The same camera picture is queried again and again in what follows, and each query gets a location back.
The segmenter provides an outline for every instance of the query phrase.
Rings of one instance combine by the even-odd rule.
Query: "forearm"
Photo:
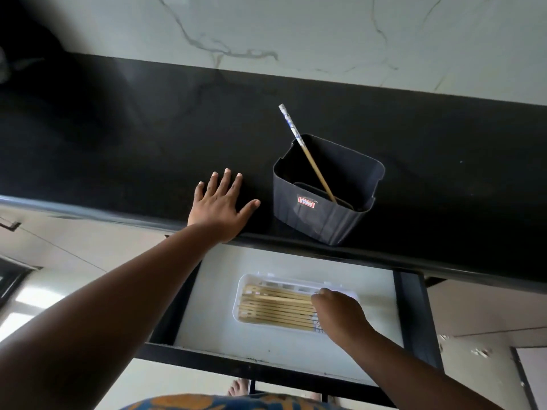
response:
[[[36,388],[46,388],[48,380],[63,386],[58,393],[66,395],[67,407],[93,408],[217,242],[213,227],[189,226],[16,331],[0,349],[2,378],[13,381],[12,393],[30,372]],[[19,374],[25,380],[17,380]],[[2,392],[9,393],[5,387]]]
[[[372,329],[346,351],[400,410],[502,410]]]

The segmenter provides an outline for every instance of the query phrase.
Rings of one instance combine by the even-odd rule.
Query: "white marble wall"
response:
[[[72,52],[547,105],[547,0],[25,0]]]

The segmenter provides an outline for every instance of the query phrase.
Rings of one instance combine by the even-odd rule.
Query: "black plastic container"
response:
[[[338,204],[329,199],[295,139],[273,166],[273,213],[296,230],[335,246],[372,208],[386,169],[380,161],[331,141],[309,134],[302,138]]]

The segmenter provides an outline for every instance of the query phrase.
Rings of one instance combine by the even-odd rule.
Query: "drawer handle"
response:
[[[9,230],[10,232],[16,231],[19,226],[21,226],[21,223],[19,223],[18,221],[13,223],[11,226],[6,226],[6,225],[0,223],[0,227],[5,228],[6,230]]]

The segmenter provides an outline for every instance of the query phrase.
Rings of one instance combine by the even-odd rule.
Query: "label sticker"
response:
[[[298,202],[299,202],[300,204],[303,204],[303,205],[308,206],[308,207],[311,207],[311,208],[314,208],[314,207],[315,207],[315,203],[314,203],[313,201],[310,201],[310,200],[308,200],[308,199],[306,199],[306,198],[304,198],[304,197],[298,196]]]

